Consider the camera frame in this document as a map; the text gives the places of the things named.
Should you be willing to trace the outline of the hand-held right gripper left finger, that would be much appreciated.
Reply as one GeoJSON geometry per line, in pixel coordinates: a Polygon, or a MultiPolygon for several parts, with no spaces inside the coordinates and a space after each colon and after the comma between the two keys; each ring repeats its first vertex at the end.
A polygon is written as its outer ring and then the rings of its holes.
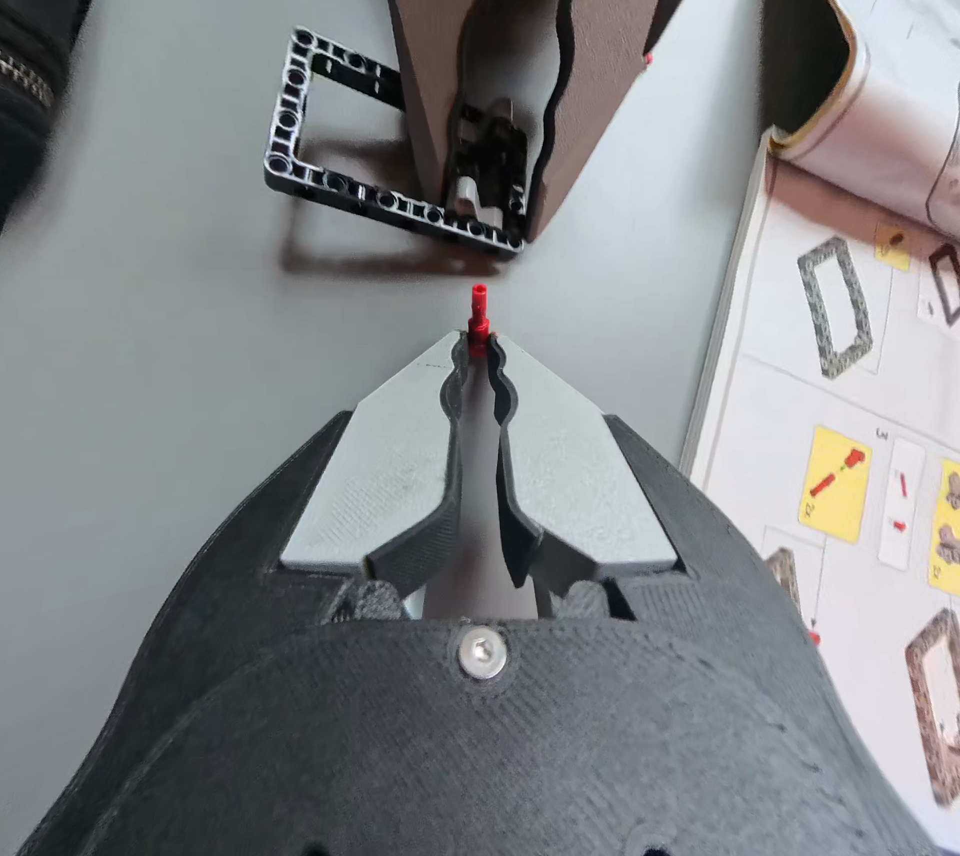
{"type": "Polygon", "coordinates": [[[292,527],[285,570],[382,582],[401,599],[459,537],[467,335],[452,331],[349,414],[292,527]]]}

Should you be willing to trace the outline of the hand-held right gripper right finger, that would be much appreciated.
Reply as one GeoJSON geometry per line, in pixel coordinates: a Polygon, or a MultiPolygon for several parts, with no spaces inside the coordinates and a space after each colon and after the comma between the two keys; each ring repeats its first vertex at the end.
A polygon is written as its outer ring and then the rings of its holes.
{"type": "Polygon", "coordinates": [[[497,424],[495,487],[511,583],[531,590],[529,618],[553,618],[570,595],[615,613],[610,586],[671,578],[681,557],[617,441],[611,420],[504,334],[487,344],[497,424]]]}

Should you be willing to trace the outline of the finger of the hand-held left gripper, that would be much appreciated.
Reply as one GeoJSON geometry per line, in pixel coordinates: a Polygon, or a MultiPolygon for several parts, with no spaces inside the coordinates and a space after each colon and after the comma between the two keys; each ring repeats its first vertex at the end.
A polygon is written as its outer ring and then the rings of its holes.
{"type": "Polygon", "coordinates": [[[642,74],[659,0],[558,0],[558,76],[544,114],[529,193],[533,242],[558,214],[642,74]]]}
{"type": "Polygon", "coordinates": [[[476,0],[389,0],[407,129],[423,196],[444,199],[461,43],[476,0]]]}

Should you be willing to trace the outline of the black lego frame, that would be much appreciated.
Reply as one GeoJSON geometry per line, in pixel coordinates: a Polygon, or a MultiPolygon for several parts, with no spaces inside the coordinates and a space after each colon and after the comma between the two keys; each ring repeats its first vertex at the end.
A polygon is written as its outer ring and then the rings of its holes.
{"type": "Polygon", "coordinates": [[[492,257],[511,259],[522,252],[528,224],[526,205],[522,219],[507,223],[502,222],[498,213],[491,213],[485,220],[458,214],[450,202],[450,162],[446,200],[434,204],[302,159],[301,135],[315,77],[405,112],[398,71],[304,27],[296,27],[286,49],[263,158],[264,179],[270,189],[409,233],[470,247],[492,257]]]}

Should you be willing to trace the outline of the grey lego connector assembly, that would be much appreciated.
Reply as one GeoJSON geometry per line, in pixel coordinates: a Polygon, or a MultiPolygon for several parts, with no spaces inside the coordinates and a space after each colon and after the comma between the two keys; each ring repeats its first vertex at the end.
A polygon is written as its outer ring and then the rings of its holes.
{"type": "Polygon", "coordinates": [[[525,215],[527,137],[507,96],[486,110],[464,104],[450,160],[449,200],[458,214],[503,223],[525,215]]]}

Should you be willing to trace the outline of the lego instruction booklet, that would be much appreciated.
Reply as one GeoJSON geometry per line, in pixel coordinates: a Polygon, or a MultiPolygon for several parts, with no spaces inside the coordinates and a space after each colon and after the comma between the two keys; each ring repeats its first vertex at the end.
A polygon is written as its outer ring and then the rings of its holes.
{"type": "Polygon", "coordinates": [[[958,46],[958,0],[764,0],[764,132],[680,459],[953,854],[958,46]]]}

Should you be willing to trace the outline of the person's black jacket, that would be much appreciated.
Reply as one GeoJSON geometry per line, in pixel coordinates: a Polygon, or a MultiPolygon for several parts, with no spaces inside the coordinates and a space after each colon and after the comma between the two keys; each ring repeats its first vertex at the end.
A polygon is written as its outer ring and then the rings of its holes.
{"type": "Polygon", "coordinates": [[[1,222],[42,168],[92,0],[1,0],[1,222]]]}

